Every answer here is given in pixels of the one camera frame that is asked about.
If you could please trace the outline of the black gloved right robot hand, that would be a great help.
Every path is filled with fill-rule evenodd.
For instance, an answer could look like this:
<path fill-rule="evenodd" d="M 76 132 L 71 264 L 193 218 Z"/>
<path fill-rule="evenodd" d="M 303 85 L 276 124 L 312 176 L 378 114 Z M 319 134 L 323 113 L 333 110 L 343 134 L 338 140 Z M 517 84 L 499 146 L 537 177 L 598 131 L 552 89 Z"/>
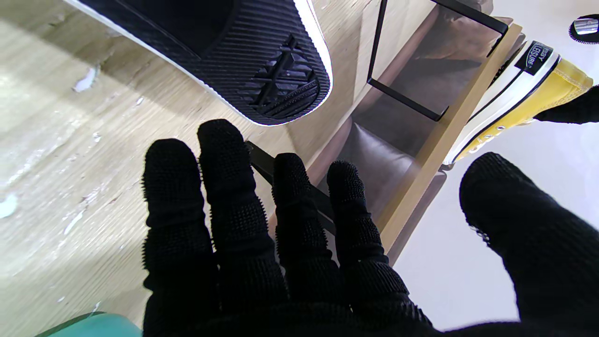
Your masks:
<path fill-rule="evenodd" d="M 468 167 L 460 205 L 501 257 L 519 320 L 439 331 L 389 264 L 353 165 L 327 175 L 334 261 L 299 156 L 275 158 L 272 239 L 241 132 L 216 119 L 197 138 L 199 158 L 177 139 L 146 153 L 145 337 L 598 335 L 598 231 L 494 152 Z"/>

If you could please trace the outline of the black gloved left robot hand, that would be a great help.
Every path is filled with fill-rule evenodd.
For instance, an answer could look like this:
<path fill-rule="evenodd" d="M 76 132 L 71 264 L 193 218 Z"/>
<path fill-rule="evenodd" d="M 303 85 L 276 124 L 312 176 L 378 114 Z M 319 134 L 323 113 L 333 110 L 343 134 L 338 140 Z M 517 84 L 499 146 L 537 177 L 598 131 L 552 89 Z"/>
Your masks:
<path fill-rule="evenodd" d="M 569 27 L 570 38 L 581 44 L 598 44 L 598 14 L 578 17 Z M 593 85 L 578 98 L 568 103 L 548 108 L 533 117 L 536 121 L 586 124 L 599 121 L 599 87 Z"/>

